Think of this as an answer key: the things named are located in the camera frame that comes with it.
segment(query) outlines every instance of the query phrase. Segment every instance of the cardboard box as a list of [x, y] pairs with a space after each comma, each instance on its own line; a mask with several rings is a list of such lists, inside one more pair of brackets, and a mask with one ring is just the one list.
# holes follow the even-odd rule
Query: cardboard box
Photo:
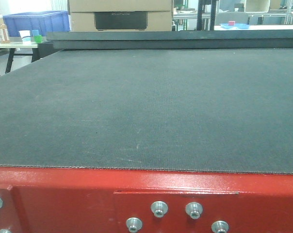
[[282, 0], [271, 0], [271, 5], [270, 5], [270, 8], [271, 9], [279, 9], [281, 6]]
[[270, 0], [246, 0], [244, 5], [245, 12], [268, 12]]
[[171, 11], [173, 0], [69, 0], [71, 12]]
[[[95, 23], [96, 12], [73, 12], [71, 13], [72, 31], [73, 32], [128, 32], [137, 31], [137, 29], [123, 30], [98, 30]], [[171, 31], [172, 13], [171, 11], [147, 12], [147, 26], [143, 30], [149, 32]]]

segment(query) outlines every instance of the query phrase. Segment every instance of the conveyor belt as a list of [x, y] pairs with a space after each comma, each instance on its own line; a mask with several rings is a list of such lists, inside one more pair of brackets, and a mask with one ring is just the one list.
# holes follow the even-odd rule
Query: conveyor belt
[[58, 52], [0, 77], [0, 166], [293, 174], [293, 49]]

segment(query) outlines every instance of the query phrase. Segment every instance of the red metal panel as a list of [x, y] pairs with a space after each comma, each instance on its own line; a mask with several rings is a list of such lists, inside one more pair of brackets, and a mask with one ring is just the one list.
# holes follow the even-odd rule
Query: red metal panel
[[[19, 223], [24, 233], [127, 233], [133, 216], [139, 233], [211, 233], [216, 220], [229, 233], [293, 233], [293, 175], [0, 167], [0, 186], [11, 187], [0, 229], [12, 233]], [[157, 200], [169, 206], [162, 219]], [[192, 201], [204, 207], [198, 220], [185, 213]]]

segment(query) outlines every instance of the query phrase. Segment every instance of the bottle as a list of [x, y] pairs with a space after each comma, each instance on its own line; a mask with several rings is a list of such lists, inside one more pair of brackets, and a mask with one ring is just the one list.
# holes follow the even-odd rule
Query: bottle
[[7, 26], [4, 23], [3, 15], [0, 15], [0, 43], [1, 44], [10, 43], [9, 33], [7, 31]]

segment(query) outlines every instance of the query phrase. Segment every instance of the cutting table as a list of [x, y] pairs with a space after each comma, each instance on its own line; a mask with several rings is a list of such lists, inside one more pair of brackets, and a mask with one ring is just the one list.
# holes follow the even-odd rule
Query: cutting table
[[293, 233], [293, 48], [64, 50], [0, 77], [0, 199], [11, 233]]

